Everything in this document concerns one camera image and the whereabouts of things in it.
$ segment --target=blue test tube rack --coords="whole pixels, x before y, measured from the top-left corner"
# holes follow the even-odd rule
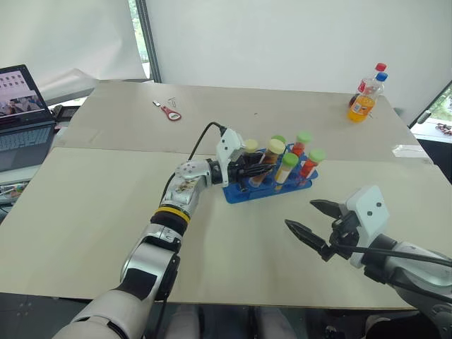
[[[290,152],[293,143],[286,146],[285,152]],[[319,176],[319,173],[314,170],[309,178],[301,179],[299,177],[299,171],[302,168],[302,164],[307,160],[307,156],[303,155],[299,158],[297,166],[290,172],[289,177],[283,184],[281,190],[276,191],[275,175],[281,165],[283,154],[278,157],[278,162],[272,171],[266,176],[259,187],[253,187],[249,184],[249,178],[245,178],[241,183],[230,184],[228,187],[223,187],[223,193],[225,194],[226,201],[228,203],[242,203],[248,200],[265,198],[266,196],[277,196],[279,194],[289,193],[293,191],[299,191],[300,189],[308,189],[312,186],[312,180]]]

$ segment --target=white wall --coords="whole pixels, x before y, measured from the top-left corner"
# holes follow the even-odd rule
[[[26,64],[52,99],[144,78],[125,0],[0,0],[0,68]]]
[[[451,0],[147,0],[163,82],[354,92],[376,62],[412,121],[450,81]]]

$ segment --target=yellow ring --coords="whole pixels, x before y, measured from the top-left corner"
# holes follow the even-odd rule
[[[187,223],[190,222],[190,217],[187,214],[185,214],[184,212],[182,212],[181,210],[178,210],[176,208],[163,206],[163,207],[159,207],[155,212],[160,212],[160,211],[174,213],[175,215],[178,215],[179,217],[184,219]]]

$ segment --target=black cable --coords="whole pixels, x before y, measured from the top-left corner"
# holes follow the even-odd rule
[[[158,315],[157,325],[155,325],[154,339],[157,339],[158,331],[160,330],[160,327],[162,325],[163,314],[165,314],[165,307],[167,306],[167,300],[168,300],[168,297],[163,299],[162,308],[160,309],[160,313]]]
[[[435,293],[435,292],[426,291],[426,290],[423,290],[422,288],[411,286],[409,284],[405,284],[403,282],[400,282],[400,281],[397,281],[394,279],[390,279],[387,283],[392,286],[403,288],[404,290],[407,290],[410,292],[414,292],[414,293],[417,293],[420,295],[424,295],[426,297],[434,298],[437,300],[441,300],[442,302],[448,302],[448,303],[452,304],[452,298],[446,297],[445,295],[439,295],[438,293]]]
[[[412,259],[417,261],[425,261],[427,263],[437,263],[438,265],[448,266],[452,267],[452,261],[447,259],[440,259],[440,258],[433,258],[431,256],[423,256],[421,254],[413,254],[413,253],[406,253],[406,252],[400,252],[400,251],[392,251],[390,249],[372,249],[368,247],[355,247],[355,246],[347,246],[337,243],[336,241],[332,242],[331,245],[333,247],[339,248],[339,249],[346,249],[351,252],[356,253],[364,253],[364,254],[381,254],[384,256],[393,256],[396,258],[405,258],[405,259]]]
[[[217,123],[217,122],[215,122],[215,121],[209,122],[209,123],[207,124],[207,126],[204,128],[203,133],[201,133],[201,135],[199,136],[199,138],[198,138],[198,140],[197,140],[195,146],[193,147],[193,150],[191,151],[190,156],[189,156],[189,158],[187,159],[187,161],[190,161],[190,160],[193,158],[193,156],[194,156],[194,154],[195,154],[195,152],[196,152],[196,149],[198,149],[199,143],[201,142],[201,140],[203,140],[205,134],[207,133],[207,130],[208,130],[211,126],[213,126],[213,125],[217,126],[217,127],[220,129],[220,132],[221,132],[221,133],[223,133],[223,131],[226,130],[226,128],[225,128],[224,126],[221,126],[219,123]],[[164,187],[164,189],[163,189],[162,197],[160,198],[160,201],[163,200],[163,197],[164,197],[165,194],[167,193],[168,185],[170,184],[172,178],[174,178],[174,173],[171,174],[171,176],[170,176],[169,179],[167,180],[167,183],[165,184],[165,187]]]

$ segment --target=window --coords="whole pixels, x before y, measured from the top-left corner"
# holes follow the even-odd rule
[[[141,63],[143,65],[144,73],[150,78],[150,64],[148,50],[144,42],[143,31],[141,29],[140,18],[136,9],[135,0],[129,0],[130,14],[132,17],[133,30],[135,31],[136,45],[138,46],[138,53],[140,54]]]

